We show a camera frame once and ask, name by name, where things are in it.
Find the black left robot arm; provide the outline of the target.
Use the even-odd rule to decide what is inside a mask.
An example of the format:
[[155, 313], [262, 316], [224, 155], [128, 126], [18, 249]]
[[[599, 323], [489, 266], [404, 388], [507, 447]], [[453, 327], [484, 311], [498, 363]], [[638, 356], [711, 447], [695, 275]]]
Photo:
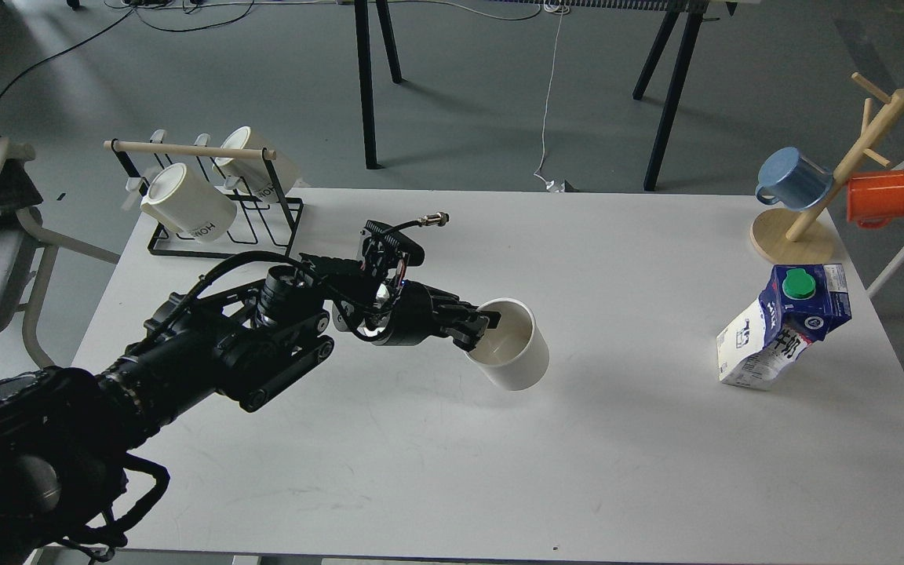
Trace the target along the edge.
[[331, 322], [379, 346], [449, 337], [474, 350], [500, 314], [406, 279], [425, 258], [406, 229], [447, 221], [367, 221], [354, 260], [234, 254], [172, 293], [100, 374], [50, 366], [0, 380], [0, 564], [48, 544], [111, 560], [171, 480], [133, 451], [214, 393], [258, 411], [330, 357]]

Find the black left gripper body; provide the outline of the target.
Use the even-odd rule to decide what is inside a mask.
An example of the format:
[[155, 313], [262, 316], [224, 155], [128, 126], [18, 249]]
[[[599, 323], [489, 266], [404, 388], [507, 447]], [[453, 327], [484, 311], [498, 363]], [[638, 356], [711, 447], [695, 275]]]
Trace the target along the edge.
[[412, 346], [437, 333], [434, 290], [405, 278], [407, 268], [423, 264], [425, 251], [404, 230], [443, 226], [448, 220], [447, 213], [437, 212], [396, 226], [367, 221], [358, 257], [333, 263], [336, 328], [387, 346]]

